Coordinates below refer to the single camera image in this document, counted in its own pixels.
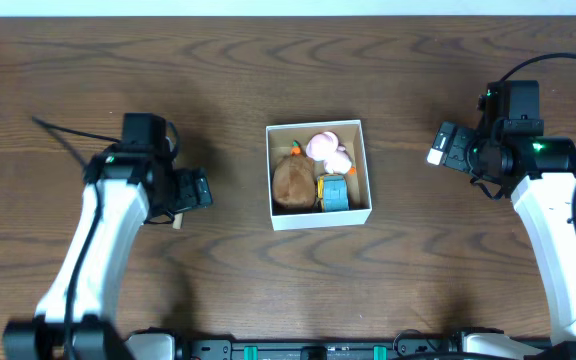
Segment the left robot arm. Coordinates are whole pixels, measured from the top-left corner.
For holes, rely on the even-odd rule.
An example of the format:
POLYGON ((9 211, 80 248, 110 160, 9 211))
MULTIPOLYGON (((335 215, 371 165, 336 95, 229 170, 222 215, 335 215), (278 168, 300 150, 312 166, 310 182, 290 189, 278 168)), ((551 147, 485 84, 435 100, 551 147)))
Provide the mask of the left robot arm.
POLYGON ((139 229, 170 224, 213 203, 201 168, 175 168, 180 137, 152 113, 127 113, 122 135, 84 161, 82 211, 71 245, 32 319, 3 333, 8 359, 184 359, 169 330, 122 338, 115 317, 122 279, 139 229))

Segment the pig face rattle drum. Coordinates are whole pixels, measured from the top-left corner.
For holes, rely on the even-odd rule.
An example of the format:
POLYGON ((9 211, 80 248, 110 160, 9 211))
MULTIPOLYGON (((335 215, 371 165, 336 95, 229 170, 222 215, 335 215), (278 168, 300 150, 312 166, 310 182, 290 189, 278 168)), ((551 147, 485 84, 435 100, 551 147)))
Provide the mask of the pig face rattle drum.
POLYGON ((175 230, 180 230, 182 228, 183 225, 183 217, 184 214, 183 213, 177 213, 174 215, 173 218, 173 223, 172 223, 172 228, 175 230))

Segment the white pink plush duck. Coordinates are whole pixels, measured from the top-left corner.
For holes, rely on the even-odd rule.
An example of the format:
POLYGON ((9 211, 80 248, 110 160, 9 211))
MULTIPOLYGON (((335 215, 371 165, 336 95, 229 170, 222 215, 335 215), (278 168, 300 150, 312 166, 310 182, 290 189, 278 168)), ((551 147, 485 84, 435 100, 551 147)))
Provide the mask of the white pink plush duck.
POLYGON ((322 162, 327 174, 353 174, 356 169, 338 136, 326 131, 314 135, 306 146, 306 155, 315 162, 322 162))

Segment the yellow grey toy truck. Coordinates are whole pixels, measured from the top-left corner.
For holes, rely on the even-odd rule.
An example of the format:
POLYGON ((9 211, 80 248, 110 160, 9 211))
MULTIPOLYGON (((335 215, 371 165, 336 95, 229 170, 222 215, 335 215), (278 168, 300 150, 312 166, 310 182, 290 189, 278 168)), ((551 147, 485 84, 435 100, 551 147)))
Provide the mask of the yellow grey toy truck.
POLYGON ((348 211, 348 187, 343 175, 327 174, 317 178, 317 199, 322 212, 348 211))

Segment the brown plush capybara toy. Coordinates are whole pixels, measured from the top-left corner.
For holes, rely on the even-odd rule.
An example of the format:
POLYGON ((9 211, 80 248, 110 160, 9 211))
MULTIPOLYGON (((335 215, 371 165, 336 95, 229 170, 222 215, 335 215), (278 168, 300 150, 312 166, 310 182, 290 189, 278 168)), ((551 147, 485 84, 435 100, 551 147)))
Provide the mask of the brown plush capybara toy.
POLYGON ((271 192, 277 206, 286 210, 301 211, 315 205, 314 160, 304 154, 296 140, 273 172, 271 192))

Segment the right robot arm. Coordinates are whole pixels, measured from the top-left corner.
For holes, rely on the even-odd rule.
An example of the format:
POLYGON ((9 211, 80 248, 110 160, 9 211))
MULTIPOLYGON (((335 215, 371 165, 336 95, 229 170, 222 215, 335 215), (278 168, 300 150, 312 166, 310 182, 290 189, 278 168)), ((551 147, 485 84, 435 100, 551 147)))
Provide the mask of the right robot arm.
POLYGON ((545 289, 550 341, 539 349, 500 333, 462 336, 457 353, 471 359, 576 359, 576 147, 547 137, 534 80, 488 84, 475 128, 443 123, 428 163, 465 173, 471 184, 498 186, 529 236, 545 289))

